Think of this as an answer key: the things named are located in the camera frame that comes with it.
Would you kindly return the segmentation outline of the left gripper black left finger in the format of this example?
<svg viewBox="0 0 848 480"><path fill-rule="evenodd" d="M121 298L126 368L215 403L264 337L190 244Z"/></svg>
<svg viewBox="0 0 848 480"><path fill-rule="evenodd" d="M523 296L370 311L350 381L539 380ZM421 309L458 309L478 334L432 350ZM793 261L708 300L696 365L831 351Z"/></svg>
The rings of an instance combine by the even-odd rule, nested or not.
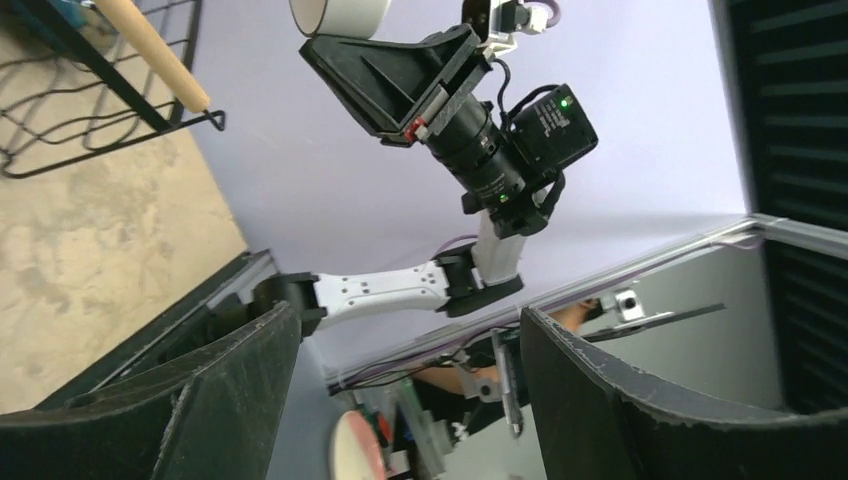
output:
<svg viewBox="0 0 848 480"><path fill-rule="evenodd" d="M301 342L286 303L55 409L1 418L5 479L262 479Z"/></svg>

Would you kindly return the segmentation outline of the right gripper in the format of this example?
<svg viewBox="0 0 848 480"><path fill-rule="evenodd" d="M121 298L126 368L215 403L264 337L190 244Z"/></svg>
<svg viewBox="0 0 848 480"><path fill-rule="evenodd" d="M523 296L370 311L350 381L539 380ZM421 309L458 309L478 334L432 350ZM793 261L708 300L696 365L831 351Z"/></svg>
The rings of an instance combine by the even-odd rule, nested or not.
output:
<svg viewBox="0 0 848 480"><path fill-rule="evenodd" d="M518 154L474 88L494 62L468 25L419 43L318 35L299 49L371 136L424 144L473 196L517 196L527 181Z"/></svg>

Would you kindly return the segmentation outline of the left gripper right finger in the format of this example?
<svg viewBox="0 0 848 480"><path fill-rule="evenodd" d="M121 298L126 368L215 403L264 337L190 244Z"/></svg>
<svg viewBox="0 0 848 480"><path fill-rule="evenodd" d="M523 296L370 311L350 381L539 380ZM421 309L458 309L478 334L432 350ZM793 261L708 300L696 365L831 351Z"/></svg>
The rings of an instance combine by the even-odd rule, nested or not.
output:
<svg viewBox="0 0 848 480"><path fill-rule="evenodd" d="M843 479L847 413L719 399L637 368L533 307L521 353L551 479Z"/></svg>

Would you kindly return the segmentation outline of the white two-handled soup cup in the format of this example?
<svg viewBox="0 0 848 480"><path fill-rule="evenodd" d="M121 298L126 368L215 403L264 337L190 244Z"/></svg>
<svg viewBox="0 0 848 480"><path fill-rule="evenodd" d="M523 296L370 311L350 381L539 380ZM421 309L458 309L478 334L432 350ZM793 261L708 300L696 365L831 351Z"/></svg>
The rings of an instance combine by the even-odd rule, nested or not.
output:
<svg viewBox="0 0 848 480"><path fill-rule="evenodd" d="M378 30L391 0L290 0L298 30L306 37L331 35L370 39Z"/></svg>

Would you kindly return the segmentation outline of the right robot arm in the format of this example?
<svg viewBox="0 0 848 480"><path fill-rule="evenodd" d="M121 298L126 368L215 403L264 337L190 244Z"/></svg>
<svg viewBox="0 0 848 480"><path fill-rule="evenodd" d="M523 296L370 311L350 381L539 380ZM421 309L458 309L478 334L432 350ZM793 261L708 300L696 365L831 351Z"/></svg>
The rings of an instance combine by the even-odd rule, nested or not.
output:
<svg viewBox="0 0 848 480"><path fill-rule="evenodd" d="M566 169L599 142L573 89L542 85L512 108L477 99L474 88L499 59L467 25L418 43L317 35L300 55L381 144L424 145L463 187L463 212L479 217L479 229L471 242L403 269L273 275L253 289L248 312L287 306L309 336L395 311L457 318L520 291L526 239L548 226Z"/></svg>

